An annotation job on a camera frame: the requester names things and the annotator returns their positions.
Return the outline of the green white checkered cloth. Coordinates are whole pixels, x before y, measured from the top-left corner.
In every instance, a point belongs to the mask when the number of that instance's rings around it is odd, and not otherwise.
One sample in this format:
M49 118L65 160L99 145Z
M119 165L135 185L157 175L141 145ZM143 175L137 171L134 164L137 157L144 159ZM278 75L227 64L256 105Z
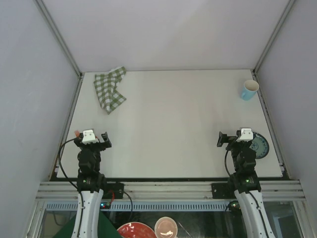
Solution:
M126 68L121 66L105 73L95 74L94 87L98 102L108 115L126 101L126 97L117 90L126 72Z

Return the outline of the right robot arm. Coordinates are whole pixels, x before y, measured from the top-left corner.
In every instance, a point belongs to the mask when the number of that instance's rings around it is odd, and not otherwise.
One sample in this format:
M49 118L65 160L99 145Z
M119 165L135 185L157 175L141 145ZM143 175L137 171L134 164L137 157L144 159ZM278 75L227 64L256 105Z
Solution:
M225 148L224 166L228 173L228 194L238 201L249 238L275 237L264 207L262 188L255 170L256 151L251 148L257 133L241 128L235 136L218 134L217 147Z

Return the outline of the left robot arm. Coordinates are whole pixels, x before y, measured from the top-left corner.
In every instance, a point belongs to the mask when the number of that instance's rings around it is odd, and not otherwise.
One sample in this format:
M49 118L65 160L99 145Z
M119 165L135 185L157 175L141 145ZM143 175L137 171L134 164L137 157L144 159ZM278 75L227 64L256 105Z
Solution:
M107 133L101 135L100 141L93 129L79 133L74 139L80 148L78 159L78 206L73 238L96 238L101 199L108 194L108 185L104 174L100 172L101 152L112 147Z

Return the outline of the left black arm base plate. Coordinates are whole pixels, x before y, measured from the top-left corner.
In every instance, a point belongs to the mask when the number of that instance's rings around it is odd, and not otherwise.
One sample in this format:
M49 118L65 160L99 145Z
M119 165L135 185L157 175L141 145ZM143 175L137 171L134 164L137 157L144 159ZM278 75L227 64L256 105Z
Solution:
M107 183L103 188L104 194L103 199L112 199L114 194L115 199L123 198L124 184L120 182Z

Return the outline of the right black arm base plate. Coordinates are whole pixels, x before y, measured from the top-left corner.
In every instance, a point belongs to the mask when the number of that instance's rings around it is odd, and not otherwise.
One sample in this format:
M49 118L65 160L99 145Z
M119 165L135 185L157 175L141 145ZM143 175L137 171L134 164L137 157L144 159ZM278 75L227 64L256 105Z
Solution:
M234 192L227 183L212 183L211 191L213 199L233 199Z

